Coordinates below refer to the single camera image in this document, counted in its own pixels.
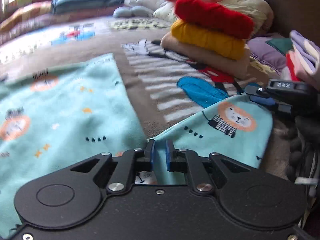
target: folded red sweater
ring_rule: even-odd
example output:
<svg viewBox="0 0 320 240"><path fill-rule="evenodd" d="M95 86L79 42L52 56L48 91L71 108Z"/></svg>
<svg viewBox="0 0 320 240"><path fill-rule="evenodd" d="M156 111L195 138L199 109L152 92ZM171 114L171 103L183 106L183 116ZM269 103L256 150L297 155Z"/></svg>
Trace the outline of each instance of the folded red sweater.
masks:
<svg viewBox="0 0 320 240"><path fill-rule="evenodd" d="M177 0L176 14L185 22L219 30L238 39L249 38L253 31L252 19L220 4L202 0Z"/></svg>

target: stack of folded clothes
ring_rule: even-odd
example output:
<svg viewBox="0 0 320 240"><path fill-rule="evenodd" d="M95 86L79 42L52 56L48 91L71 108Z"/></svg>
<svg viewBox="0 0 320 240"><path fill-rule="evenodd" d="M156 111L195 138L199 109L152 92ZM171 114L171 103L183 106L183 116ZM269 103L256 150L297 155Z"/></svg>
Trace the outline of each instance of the stack of folded clothes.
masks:
<svg viewBox="0 0 320 240"><path fill-rule="evenodd" d="M175 13L180 19L164 36L162 47L237 78L246 77L250 50L245 40L254 26L249 16L202 0L177 0Z"/></svg>
<svg viewBox="0 0 320 240"><path fill-rule="evenodd" d="M287 53L291 77L296 76L320 91L320 48L297 31L290 32L293 50Z"/></svg>

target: folded yellow sweater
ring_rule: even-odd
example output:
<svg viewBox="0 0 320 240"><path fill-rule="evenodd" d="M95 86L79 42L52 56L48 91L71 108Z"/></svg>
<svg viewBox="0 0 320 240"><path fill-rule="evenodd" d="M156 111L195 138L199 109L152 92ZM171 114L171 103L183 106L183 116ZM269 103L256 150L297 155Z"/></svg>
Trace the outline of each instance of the folded yellow sweater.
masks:
<svg viewBox="0 0 320 240"><path fill-rule="evenodd" d="M171 26L171 34L178 41L214 50L231 59L241 59L244 54L244 41L221 32L208 30L179 19Z"/></svg>

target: headboard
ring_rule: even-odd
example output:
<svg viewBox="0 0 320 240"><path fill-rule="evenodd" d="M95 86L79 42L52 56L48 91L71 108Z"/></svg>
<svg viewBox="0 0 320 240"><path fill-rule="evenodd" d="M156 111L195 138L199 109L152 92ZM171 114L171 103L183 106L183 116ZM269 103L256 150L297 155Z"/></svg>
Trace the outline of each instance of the headboard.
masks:
<svg viewBox="0 0 320 240"><path fill-rule="evenodd" d="M288 37L291 30L297 30L320 46L320 0L266 1L275 14L270 31Z"/></svg>

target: teal cloth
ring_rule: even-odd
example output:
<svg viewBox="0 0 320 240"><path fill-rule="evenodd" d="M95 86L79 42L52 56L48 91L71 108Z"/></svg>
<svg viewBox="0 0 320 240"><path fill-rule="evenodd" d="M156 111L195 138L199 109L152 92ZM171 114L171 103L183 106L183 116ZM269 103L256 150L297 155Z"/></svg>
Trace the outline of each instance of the teal cloth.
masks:
<svg viewBox="0 0 320 240"><path fill-rule="evenodd" d="M269 44L284 56L289 50L293 49L290 38L271 39L266 41L266 44Z"/></svg>
<svg viewBox="0 0 320 240"><path fill-rule="evenodd" d="M211 120L217 118L216 115L223 118L219 126L229 123L237 128L235 133L230 131L226 135L226 131L217 130L209 125L207 118ZM154 171L158 184L185 184L182 173L167 171L165 140L172 140L176 149L191 149L199 156L208 157L209 153L218 152L258 168L271 129L270 111L251 102L246 94L235 95L209 106L153 138L157 150Z"/></svg>
<svg viewBox="0 0 320 240"><path fill-rule="evenodd" d="M112 54L49 70L46 82L29 77L1 85L0 99L5 238L21 223L13 199L22 185L101 152L115 155L147 142Z"/></svg>

